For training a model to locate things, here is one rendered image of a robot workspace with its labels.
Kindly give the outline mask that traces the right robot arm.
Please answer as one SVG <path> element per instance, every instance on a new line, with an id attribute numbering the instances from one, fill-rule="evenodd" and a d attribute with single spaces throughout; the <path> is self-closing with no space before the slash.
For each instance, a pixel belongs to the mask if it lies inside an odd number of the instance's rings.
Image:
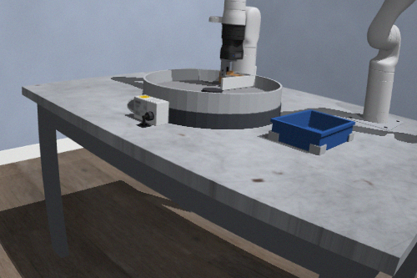
<path id="1" fill-rule="evenodd" d="M 246 0 L 224 0 L 224 9 L 246 11 L 245 39 L 243 42 L 244 58 L 237 59 L 237 62 L 233 61 L 231 71 L 256 74 L 256 50 L 261 23 L 260 11 L 254 7 L 246 7 Z"/>

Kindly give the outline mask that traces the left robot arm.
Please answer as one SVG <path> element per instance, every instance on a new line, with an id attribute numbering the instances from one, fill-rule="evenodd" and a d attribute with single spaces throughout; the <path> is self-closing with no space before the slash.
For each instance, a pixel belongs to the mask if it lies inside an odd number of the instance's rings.
<path id="1" fill-rule="evenodd" d="M 394 22 L 414 1 L 384 0 L 369 25 L 368 43 L 372 48 L 379 50 L 378 55 L 369 61 L 363 112 L 363 119 L 369 122 L 379 124 L 388 122 L 394 69 L 398 63 L 401 41 L 400 31 Z"/>

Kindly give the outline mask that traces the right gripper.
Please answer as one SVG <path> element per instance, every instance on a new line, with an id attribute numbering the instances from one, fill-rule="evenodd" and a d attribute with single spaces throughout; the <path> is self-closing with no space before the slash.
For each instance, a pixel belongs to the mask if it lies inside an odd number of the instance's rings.
<path id="1" fill-rule="evenodd" d="M 209 22 L 212 23 L 221 23 L 222 20 L 220 77 L 224 78 L 230 70 L 230 62 L 244 58 L 245 10 L 224 9 L 223 17 L 209 17 Z"/>

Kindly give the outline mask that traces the blue open-top crate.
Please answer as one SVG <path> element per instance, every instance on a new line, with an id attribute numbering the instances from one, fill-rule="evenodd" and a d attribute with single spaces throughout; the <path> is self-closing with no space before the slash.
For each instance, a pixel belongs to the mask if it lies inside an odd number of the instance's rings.
<path id="1" fill-rule="evenodd" d="M 272 118 L 270 122 L 272 132 L 279 134 L 279 142 L 307 151 L 310 144 L 327 144 L 328 150 L 347 142 L 355 125 L 354 121 L 312 109 Z"/>

